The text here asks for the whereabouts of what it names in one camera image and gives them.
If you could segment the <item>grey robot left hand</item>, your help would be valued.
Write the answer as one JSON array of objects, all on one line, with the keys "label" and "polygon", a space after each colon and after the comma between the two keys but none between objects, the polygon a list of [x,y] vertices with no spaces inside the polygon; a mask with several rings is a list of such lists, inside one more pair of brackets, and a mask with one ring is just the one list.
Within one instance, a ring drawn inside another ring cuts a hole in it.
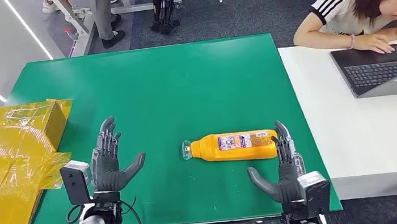
[{"label": "grey robot left hand", "polygon": [[115,120],[106,118],[99,129],[96,146],[91,156],[92,189],[95,192],[119,192],[136,176],[145,162],[145,153],[140,152],[126,169],[120,170],[118,160],[118,140],[115,133]]}]

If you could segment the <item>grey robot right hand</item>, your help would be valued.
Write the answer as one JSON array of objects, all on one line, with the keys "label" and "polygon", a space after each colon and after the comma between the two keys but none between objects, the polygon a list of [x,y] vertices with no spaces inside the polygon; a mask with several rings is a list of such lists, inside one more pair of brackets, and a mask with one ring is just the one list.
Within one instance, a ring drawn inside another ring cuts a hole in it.
[{"label": "grey robot right hand", "polygon": [[299,153],[295,150],[294,141],[283,123],[276,120],[274,130],[277,136],[272,137],[278,156],[278,183],[273,184],[260,176],[253,167],[247,168],[250,181],[277,203],[301,201],[302,196],[298,183],[301,164]]}]

